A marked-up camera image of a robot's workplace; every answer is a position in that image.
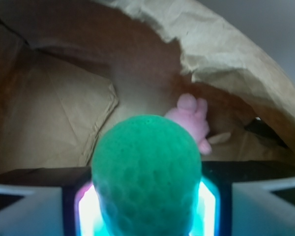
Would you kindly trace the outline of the sensor gripper right finger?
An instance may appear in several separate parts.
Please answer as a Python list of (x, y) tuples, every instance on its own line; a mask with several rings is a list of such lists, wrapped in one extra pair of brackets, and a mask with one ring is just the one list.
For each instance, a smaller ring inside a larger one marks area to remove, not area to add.
[(205, 161), (194, 236), (295, 236), (295, 167)]

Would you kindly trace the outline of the sensor gripper left finger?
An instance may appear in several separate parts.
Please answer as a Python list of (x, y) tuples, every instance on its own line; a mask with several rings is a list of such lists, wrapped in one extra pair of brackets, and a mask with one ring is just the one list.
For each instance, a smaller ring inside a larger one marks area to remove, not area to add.
[(0, 174), (0, 236), (98, 236), (100, 209), (89, 167)]

